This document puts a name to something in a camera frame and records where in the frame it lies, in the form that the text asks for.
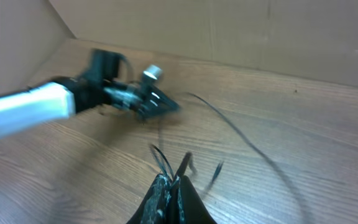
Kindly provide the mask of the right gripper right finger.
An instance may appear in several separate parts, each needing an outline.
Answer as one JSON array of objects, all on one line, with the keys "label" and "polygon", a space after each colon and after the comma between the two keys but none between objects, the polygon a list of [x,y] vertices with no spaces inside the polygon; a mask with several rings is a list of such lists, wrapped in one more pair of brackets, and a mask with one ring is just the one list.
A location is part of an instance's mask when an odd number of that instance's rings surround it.
[{"label": "right gripper right finger", "polygon": [[217,224],[209,214],[188,176],[183,176],[178,189],[178,208],[180,223]]}]

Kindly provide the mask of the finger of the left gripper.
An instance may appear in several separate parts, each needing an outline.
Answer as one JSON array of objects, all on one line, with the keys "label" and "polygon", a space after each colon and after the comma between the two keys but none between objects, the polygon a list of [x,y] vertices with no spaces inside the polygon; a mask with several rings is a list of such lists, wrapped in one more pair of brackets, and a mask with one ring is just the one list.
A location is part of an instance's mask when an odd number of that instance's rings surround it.
[{"label": "finger of the left gripper", "polygon": [[147,120],[158,116],[163,116],[180,109],[179,104],[169,98],[162,90],[153,86],[141,98],[137,109],[137,117],[140,120]]}]

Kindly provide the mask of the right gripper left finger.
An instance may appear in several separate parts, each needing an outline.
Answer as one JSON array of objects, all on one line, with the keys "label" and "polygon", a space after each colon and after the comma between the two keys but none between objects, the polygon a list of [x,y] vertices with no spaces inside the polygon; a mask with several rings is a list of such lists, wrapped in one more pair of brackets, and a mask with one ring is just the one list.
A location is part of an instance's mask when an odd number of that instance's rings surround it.
[{"label": "right gripper left finger", "polygon": [[170,200],[170,183],[163,174],[157,174],[135,214],[127,224],[164,224]]}]

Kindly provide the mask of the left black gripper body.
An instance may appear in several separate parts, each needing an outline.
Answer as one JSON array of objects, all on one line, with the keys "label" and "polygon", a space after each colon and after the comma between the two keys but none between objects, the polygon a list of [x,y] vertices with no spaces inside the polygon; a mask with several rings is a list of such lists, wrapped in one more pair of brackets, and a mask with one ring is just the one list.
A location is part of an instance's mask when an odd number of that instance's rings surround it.
[{"label": "left black gripper body", "polygon": [[146,84],[122,84],[104,87],[109,104],[121,111],[133,111],[138,113],[144,104],[148,86]]}]

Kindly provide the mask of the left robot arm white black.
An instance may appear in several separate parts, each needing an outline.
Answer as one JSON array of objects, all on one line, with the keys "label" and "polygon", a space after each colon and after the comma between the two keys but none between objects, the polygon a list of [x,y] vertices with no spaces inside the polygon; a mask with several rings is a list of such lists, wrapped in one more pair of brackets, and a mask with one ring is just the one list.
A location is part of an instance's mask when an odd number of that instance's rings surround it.
[{"label": "left robot arm white black", "polygon": [[150,65],[138,82],[124,83],[117,80],[121,63],[132,75],[123,54],[94,49],[88,67],[76,77],[53,77],[33,88],[0,95],[0,139],[101,105],[133,111],[142,121],[179,110],[178,103],[156,86],[161,68]]}]

